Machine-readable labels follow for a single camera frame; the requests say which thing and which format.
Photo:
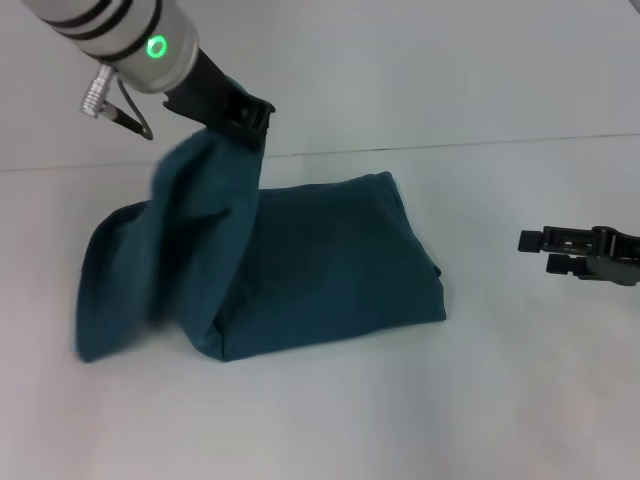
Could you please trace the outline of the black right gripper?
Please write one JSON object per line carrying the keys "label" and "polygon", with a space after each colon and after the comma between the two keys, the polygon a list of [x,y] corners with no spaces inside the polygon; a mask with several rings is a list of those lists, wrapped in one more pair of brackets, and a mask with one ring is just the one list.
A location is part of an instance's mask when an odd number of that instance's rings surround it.
{"label": "black right gripper", "polygon": [[[549,274],[571,275],[580,280],[593,280],[595,274],[603,281],[620,286],[639,283],[639,237],[611,227],[580,230],[545,226],[541,231],[523,230],[518,251],[553,253],[546,265]],[[589,266],[586,257],[557,254],[590,251]]]}

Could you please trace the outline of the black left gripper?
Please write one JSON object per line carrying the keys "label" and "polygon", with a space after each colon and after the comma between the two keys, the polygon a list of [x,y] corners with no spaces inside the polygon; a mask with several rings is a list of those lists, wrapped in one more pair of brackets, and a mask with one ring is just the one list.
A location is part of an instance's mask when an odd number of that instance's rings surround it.
{"label": "black left gripper", "polygon": [[227,77],[202,51],[193,68],[163,106],[174,114],[238,140],[250,149],[263,149],[275,107],[248,94]]}

